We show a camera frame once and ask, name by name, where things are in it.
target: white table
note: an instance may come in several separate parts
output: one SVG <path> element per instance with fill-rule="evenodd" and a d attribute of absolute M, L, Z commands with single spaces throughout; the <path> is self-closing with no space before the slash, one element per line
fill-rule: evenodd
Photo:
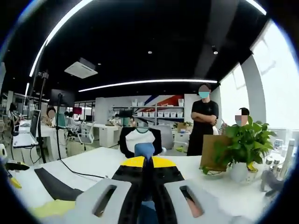
<path fill-rule="evenodd" d="M 23 120 L 20 122 L 19 133 L 30 132 L 30 127 L 21 127 L 21 125 L 23 125 L 25 123 L 31 124 L 31 120 Z M 41 123 L 41 134 L 42 134 L 43 138 L 46 138 L 47 148 L 49 151 L 49 159 L 51 161 L 59 159 L 56 129 L 46 126 L 43 123 Z M 66 158 L 67 155 L 66 155 L 66 150 L 65 150 L 66 142 L 64 139 L 64 130 L 60 129 L 58 131 L 58 136 L 59 136 L 59 143 L 60 143 L 59 149 L 60 149 L 61 158 Z M 31 158 L 30 158 L 30 149 L 25 149 L 25 148 L 14 149 L 13 153 L 14 153 L 14 155 L 17 153 L 22 153 L 24 163 L 26 163 L 29 166 L 33 165 Z M 39 158 L 35 147 L 32 148 L 32 150 L 31 150 L 31 156 L 32 156 L 33 161 L 36 161 Z"/>
<path fill-rule="evenodd" d="M 94 135 L 99 133 L 100 146 L 109 148 L 118 144 L 121 127 L 94 124 L 93 129 Z"/>
<path fill-rule="evenodd" d="M 251 185 L 240 186 L 234 183 L 227 176 L 219 180 L 209 180 L 199 170 L 200 156 L 162 156 L 176 163 L 185 179 L 191 179 L 199 187 L 219 199 L 220 207 L 231 215 L 242 215 L 249 219 L 257 219 L 265 205 L 264 193 L 260 192 L 260 181 Z M 111 178 L 119 168 L 125 156 L 117 149 L 100 147 L 92 151 L 78 154 L 63 159 L 65 164 L 73 171 L 105 176 Z M 67 169 L 61 162 L 53 161 L 35 168 L 43 167 L 56 178 L 68 186 L 82 191 L 88 190 L 100 178 L 79 176 Z M 22 189 L 16 189 L 16 194 L 29 207 L 35 208 L 53 201 L 48 192 L 39 181 L 33 167 L 19 173 L 12 172 Z"/>

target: black ceiling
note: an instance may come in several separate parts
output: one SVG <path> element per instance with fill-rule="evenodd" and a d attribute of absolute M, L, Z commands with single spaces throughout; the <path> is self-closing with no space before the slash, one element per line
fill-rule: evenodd
<path fill-rule="evenodd" d="M 32 83 L 29 73 L 37 52 L 52 28 L 79 0 L 65 2 L 47 1 L 18 30 L 5 58 L 7 74 L 3 91 L 24 94 L 26 83 Z M 46 97 L 52 88 L 75 91 L 77 100 L 193 93 L 197 89 L 195 84 L 128 85 L 81 93 L 78 90 L 148 79 L 220 81 L 237 62 L 248 57 L 249 48 L 267 17 L 240 0 L 230 15 L 232 22 L 227 33 L 220 33 L 224 32 L 217 28 L 221 23 L 213 23 L 214 31 L 209 31 L 209 36 L 223 35 L 224 38 L 218 46 L 219 54 L 211 55 L 212 48 L 208 53 L 203 50 L 203 46 L 213 44 L 213 36 L 207 35 L 211 30 L 210 21 L 225 20 L 225 14 L 215 13 L 214 7 L 211 0 L 94 0 L 64 24 L 44 51 L 40 70 L 48 70 L 50 75 Z M 97 75 L 80 79 L 64 72 L 81 57 L 96 65 Z M 202 57 L 208 70 L 198 74 L 195 68 L 203 66 Z M 35 90 L 40 90 L 40 83 Z"/>

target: white storage bin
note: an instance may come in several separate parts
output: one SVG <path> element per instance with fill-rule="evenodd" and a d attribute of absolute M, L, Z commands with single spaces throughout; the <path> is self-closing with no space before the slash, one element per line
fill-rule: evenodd
<path fill-rule="evenodd" d="M 176 112 L 170 112 L 170 117 L 171 118 L 176 118 L 177 117 L 177 113 Z"/>
<path fill-rule="evenodd" d="M 184 113 L 183 113 L 183 112 L 178 112 L 178 118 L 182 118 L 182 117 L 183 117 L 183 115 L 184 115 Z"/>
<path fill-rule="evenodd" d="M 178 106 L 184 106 L 184 99 L 178 99 Z"/>
<path fill-rule="evenodd" d="M 164 112 L 164 117 L 169 118 L 170 117 L 170 112 Z"/>

